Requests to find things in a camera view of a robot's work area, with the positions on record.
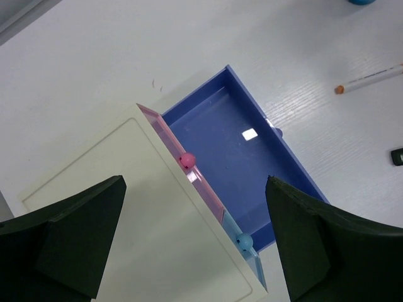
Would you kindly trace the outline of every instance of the white wood grain surface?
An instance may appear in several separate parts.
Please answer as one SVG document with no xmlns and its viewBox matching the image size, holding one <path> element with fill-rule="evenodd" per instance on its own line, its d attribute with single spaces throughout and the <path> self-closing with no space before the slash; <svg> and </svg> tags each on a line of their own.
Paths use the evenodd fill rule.
<svg viewBox="0 0 403 302">
<path fill-rule="evenodd" d="M 0 189 L 16 195 L 138 102 L 160 112 L 230 64 L 329 201 L 403 227 L 401 0 L 63 0 L 0 47 Z M 288 301 L 276 246 L 268 301 Z"/>
</svg>

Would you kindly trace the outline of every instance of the white pencil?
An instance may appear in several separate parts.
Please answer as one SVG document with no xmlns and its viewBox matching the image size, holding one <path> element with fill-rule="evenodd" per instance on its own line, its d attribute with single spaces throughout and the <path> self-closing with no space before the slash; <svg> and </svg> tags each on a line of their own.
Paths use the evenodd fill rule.
<svg viewBox="0 0 403 302">
<path fill-rule="evenodd" d="M 383 71 L 368 75 L 366 77 L 362 77 L 357 80 L 353 80 L 344 85 L 339 85 L 338 87 L 335 88 L 334 92 L 336 94 L 343 94 L 343 93 L 350 92 L 350 91 L 353 91 L 355 89 L 358 89 L 358 88 L 361 88 L 364 86 L 371 85 L 376 82 L 380 82 L 380 81 L 389 79 L 390 77 L 394 77 L 399 74 L 403 74 L 403 64 L 389 68 L 389 69 L 385 69 Z"/>
</svg>

